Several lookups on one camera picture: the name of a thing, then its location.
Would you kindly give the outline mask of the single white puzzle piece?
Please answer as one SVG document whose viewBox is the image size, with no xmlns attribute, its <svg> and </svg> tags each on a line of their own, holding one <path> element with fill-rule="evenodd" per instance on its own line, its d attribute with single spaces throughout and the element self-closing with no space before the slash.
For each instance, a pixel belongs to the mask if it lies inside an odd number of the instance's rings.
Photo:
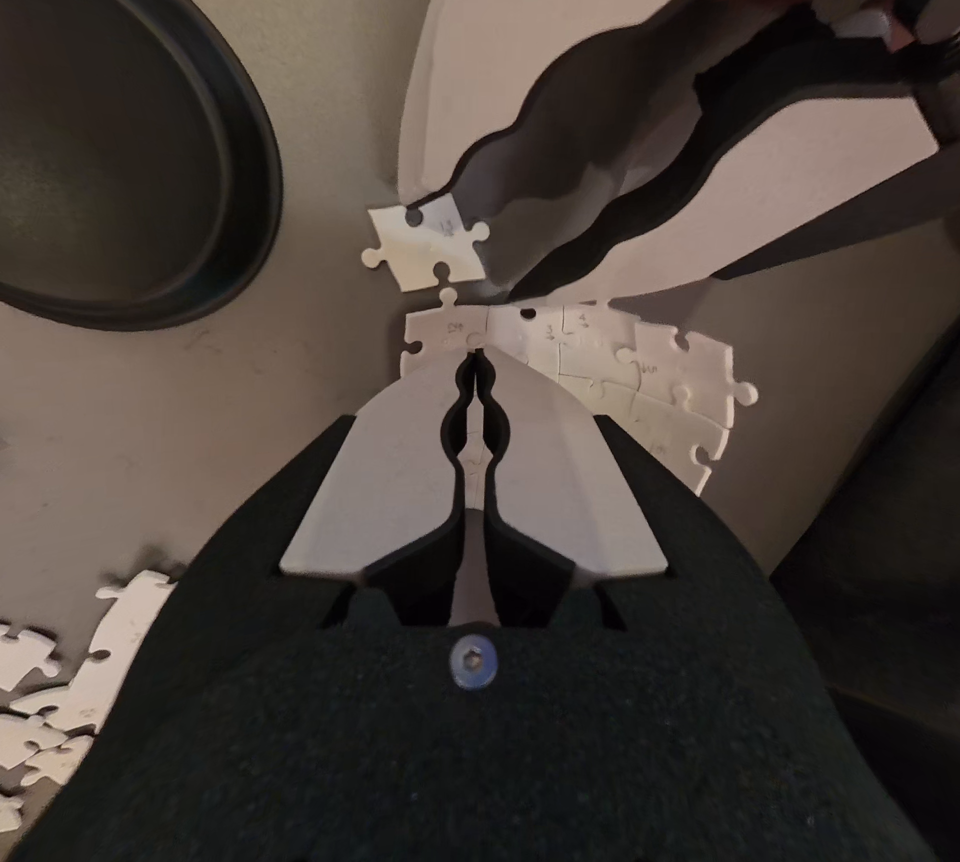
<svg viewBox="0 0 960 862">
<path fill-rule="evenodd" d="M 411 224 L 403 205 L 367 209 L 380 244 L 362 251 L 364 266 L 373 270 L 386 263 L 403 293 L 437 286 L 439 264 L 447 268 L 452 283 L 484 280 L 485 268 L 474 245 L 490 237 L 486 221 L 466 228 L 451 194 L 427 201 L 418 211 L 419 223 Z"/>
</svg>

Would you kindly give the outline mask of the black round stand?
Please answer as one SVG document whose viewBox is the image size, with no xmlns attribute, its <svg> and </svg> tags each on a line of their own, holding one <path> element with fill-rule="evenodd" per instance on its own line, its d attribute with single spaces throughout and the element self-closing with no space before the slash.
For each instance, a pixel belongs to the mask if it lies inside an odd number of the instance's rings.
<svg viewBox="0 0 960 862">
<path fill-rule="evenodd" d="M 236 299 L 274 247 L 282 160 L 192 0 L 2 0 L 2 304 L 100 331 Z"/>
</svg>

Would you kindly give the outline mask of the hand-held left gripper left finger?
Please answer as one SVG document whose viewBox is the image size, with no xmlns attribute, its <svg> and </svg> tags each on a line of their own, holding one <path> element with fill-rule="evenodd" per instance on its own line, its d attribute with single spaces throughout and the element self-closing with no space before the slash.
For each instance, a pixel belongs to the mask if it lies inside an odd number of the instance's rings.
<svg viewBox="0 0 960 862">
<path fill-rule="evenodd" d="M 474 382 L 474 354 L 454 351 L 356 412 L 280 571 L 382 592 L 405 626 L 447 626 L 465 549 L 459 453 Z"/>
</svg>

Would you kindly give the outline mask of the pile of white puzzle pieces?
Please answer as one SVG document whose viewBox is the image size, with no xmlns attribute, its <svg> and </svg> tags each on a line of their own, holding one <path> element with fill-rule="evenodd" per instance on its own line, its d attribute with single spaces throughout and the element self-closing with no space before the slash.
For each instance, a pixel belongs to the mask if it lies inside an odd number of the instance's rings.
<svg viewBox="0 0 960 862">
<path fill-rule="evenodd" d="M 61 672 L 54 638 L 31 628 L 1 625 L 1 766 L 21 769 L 18 787 L 38 782 L 64 787 L 99 735 L 149 629 L 176 583 L 143 570 L 124 584 L 96 592 L 110 607 L 102 616 L 74 676 L 28 692 L 30 676 L 48 680 Z"/>
</svg>

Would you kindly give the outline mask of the curved assembled puzzle section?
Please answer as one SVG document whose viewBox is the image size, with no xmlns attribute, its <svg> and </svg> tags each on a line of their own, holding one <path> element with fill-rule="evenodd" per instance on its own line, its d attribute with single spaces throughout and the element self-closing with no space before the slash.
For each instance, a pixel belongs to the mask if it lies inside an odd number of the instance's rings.
<svg viewBox="0 0 960 862">
<path fill-rule="evenodd" d="M 552 380 L 592 414 L 615 421 L 701 496 L 757 387 L 735 376 L 733 348 L 606 304 L 467 305 L 452 288 L 405 317 L 406 376 L 449 352 L 495 348 Z"/>
</svg>

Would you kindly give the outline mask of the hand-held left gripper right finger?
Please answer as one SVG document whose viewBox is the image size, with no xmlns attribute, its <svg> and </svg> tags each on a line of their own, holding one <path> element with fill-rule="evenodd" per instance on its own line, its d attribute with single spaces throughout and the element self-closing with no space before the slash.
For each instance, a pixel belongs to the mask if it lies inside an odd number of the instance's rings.
<svg viewBox="0 0 960 862">
<path fill-rule="evenodd" d="M 497 348 L 476 353 L 490 458 L 484 545 L 502 626 L 546 626 L 570 590 L 656 577 L 668 561 L 594 415 Z"/>
</svg>

